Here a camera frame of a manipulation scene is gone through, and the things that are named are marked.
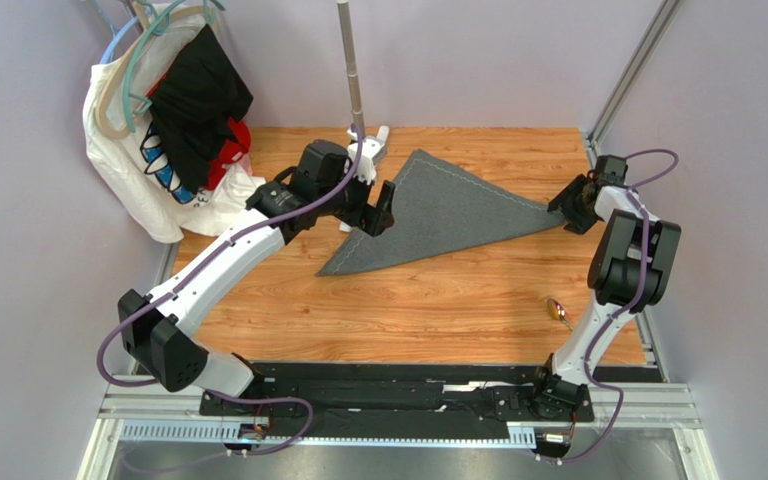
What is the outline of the grey cloth napkin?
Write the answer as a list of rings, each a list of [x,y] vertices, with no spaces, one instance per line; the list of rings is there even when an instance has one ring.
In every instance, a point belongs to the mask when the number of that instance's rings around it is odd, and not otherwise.
[[[352,275],[515,239],[564,223],[546,204],[511,193],[424,150],[393,180],[395,223],[381,235],[348,234],[317,272]]]

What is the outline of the iridescent metal spoon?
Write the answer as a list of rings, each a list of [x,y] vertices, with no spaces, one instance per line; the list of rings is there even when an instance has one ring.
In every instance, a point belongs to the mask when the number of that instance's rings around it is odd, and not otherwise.
[[[554,298],[548,298],[546,300],[546,308],[552,319],[560,322],[569,330],[574,330],[574,324],[567,318],[567,310],[560,302]]]

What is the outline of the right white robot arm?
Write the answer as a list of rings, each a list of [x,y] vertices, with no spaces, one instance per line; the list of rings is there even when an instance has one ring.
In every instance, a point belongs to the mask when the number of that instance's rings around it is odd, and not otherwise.
[[[594,371],[620,330],[667,289],[682,229],[650,213],[637,185],[628,185],[626,158],[601,155],[548,206],[565,228],[606,226],[587,276],[589,304],[571,336],[538,372],[529,407],[545,419],[566,420],[584,406]]]

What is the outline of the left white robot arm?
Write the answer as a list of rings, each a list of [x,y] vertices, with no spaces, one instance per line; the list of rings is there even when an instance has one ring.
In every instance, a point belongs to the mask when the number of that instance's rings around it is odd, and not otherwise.
[[[146,294],[127,291],[117,304],[119,325],[101,347],[120,338],[148,372],[147,384],[169,392],[196,386],[241,396],[255,381],[254,368],[197,342],[196,331],[254,267],[320,218],[334,217],[371,237],[392,227],[394,184],[383,182],[377,202],[368,202],[385,154],[385,142],[373,136],[348,147],[308,144],[298,165],[259,186],[230,226],[180,272]]]

